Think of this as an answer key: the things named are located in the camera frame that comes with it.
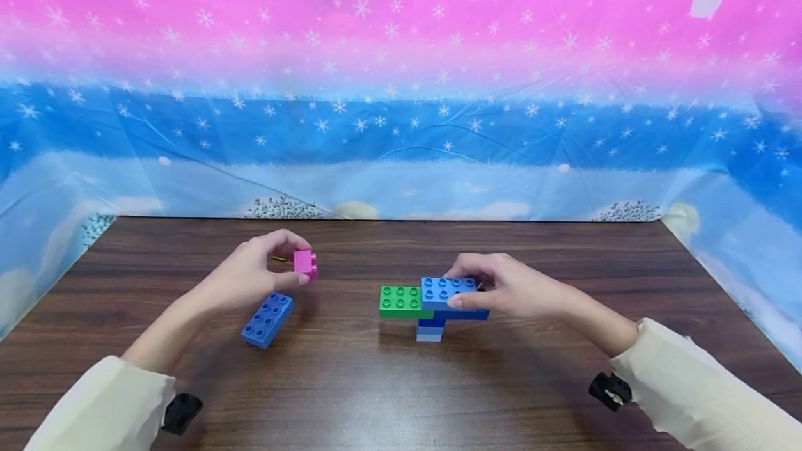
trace brown table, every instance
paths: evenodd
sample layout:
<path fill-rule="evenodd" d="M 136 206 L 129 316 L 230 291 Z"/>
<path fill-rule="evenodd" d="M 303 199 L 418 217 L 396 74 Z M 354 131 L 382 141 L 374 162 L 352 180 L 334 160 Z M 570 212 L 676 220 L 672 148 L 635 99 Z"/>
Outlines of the brown table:
<path fill-rule="evenodd" d="M 191 346 L 181 391 L 205 408 L 156 450 L 681 450 L 630 404 L 587 395 L 601 353 L 549 321 L 379 320 L 381 283 L 418 282 L 460 251 L 505 251 L 633 319 L 691 335 L 795 418 L 802 378 L 659 223 L 407 223 L 120 219 L 0 342 L 0 449 L 20 450 L 80 374 L 119 355 L 236 245 L 280 226 L 315 246 L 321 278 L 268 350 L 252 310 Z"/>

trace light blue lego brick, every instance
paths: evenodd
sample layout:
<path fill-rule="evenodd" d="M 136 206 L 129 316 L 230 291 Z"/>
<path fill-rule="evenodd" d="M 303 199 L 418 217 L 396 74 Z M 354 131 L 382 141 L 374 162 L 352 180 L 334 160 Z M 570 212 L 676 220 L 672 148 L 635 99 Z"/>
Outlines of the light blue lego brick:
<path fill-rule="evenodd" d="M 420 288 L 423 292 L 423 310 L 466 312 L 451 308 L 446 302 L 454 294 L 476 291 L 476 281 L 472 278 L 422 277 Z"/>
<path fill-rule="evenodd" d="M 441 342 L 443 335 L 418 335 L 416 338 L 419 342 Z"/>
<path fill-rule="evenodd" d="M 249 342 L 250 345 L 267 349 L 278 330 L 281 329 L 281 325 L 290 316 L 292 307 L 294 307 L 294 303 L 289 296 L 279 293 L 270 294 L 242 330 L 242 339 Z"/>
<path fill-rule="evenodd" d="M 418 319 L 421 328 L 445 328 L 446 319 Z"/>
<path fill-rule="evenodd" d="M 419 335 L 443 335 L 445 328 L 427 328 L 426 326 L 418 326 L 416 329 Z"/>
<path fill-rule="evenodd" d="M 490 316 L 490 310 L 436 310 L 434 312 L 434 319 L 432 321 L 441 320 L 445 322 L 449 320 L 487 320 Z"/>

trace building block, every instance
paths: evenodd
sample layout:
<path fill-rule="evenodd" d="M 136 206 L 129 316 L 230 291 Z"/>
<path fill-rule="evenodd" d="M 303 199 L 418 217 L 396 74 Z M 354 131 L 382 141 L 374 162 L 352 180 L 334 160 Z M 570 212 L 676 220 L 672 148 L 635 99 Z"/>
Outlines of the building block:
<path fill-rule="evenodd" d="M 490 310 L 479 309 L 479 310 L 435 310 L 434 311 L 434 319 L 432 320 L 442 320 L 445 322 L 447 319 L 450 320 L 487 320 L 490 316 Z"/>
<path fill-rule="evenodd" d="M 472 278 L 423 277 L 420 287 L 423 291 L 423 310 L 465 312 L 449 307 L 446 302 L 454 294 L 476 291 L 476 281 Z"/>
<path fill-rule="evenodd" d="M 443 335 L 445 328 L 426 328 L 426 326 L 418 326 L 416 334 L 418 335 Z"/>
<path fill-rule="evenodd" d="M 317 256 L 310 249 L 295 251 L 295 271 L 309 276 L 312 282 L 317 278 Z"/>
<path fill-rule="evenodd" d="M 441 342 L 443 335 L 418 335 L 416 341 L 419 342 Z"/>
<path fill-rule="evenodd" d="M 446 319 L 438 319 L 437 312 L 435 312 L 434 319 L 419 319 L 418 325 L 421 328 L 445 328 Z"/>
<path fill-rule="evenodd" d="M 267 349 L 281 325 L 294 307 L 292 298 L 284 294 L 272 293 L 255 311 L 248 325 L 242 330 L 242 339 L 250 345 Z"/>
<path fill-rule="evenodd" d="M 379 317 L 385 319 L 431 319 L 434 312 L 423 310 L 420 287 L 382 286 Z"/>

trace wood grain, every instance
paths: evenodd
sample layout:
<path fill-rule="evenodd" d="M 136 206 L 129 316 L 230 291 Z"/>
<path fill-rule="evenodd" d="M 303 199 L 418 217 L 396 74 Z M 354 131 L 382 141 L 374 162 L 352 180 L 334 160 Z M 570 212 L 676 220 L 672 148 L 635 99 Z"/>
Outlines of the wood grain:
<path fill-rule="evenodd" d="M 321 279 L 267 351 L 239 338 L 252 310 L 191 346 L 181 391 L 205 402 L 155 450 L 681 450 L 630 404 L 586 394 L 600 352 L 549 321 L 491 315 L 416 344 L 378 316 L 382 283 L 415 283 L 461 251 L 510 255 L 633 319 L 663 322 L 795 418 L 802 379 L 659 223 L 412 223 L 122 218 L 0 344 L 0 449 L 21 450 L 86 368 L 119 355 L 239 242 L 304 235 Z"/>

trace sleeve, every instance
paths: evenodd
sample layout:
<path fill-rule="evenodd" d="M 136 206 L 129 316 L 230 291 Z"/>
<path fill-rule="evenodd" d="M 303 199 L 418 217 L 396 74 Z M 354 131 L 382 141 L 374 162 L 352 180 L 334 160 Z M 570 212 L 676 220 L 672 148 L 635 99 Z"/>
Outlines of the sleeve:
<path fill-rule="evenodd" d="M 175 396 L 175 378 L 106 357 L 49 412 L 25 451 L 146 451 Z"/>
<path fill-rule="evenodd" d="M 654 320 L 611 360 L 654 429 L 696 451 L 802 450 L 802 424 Z"/>

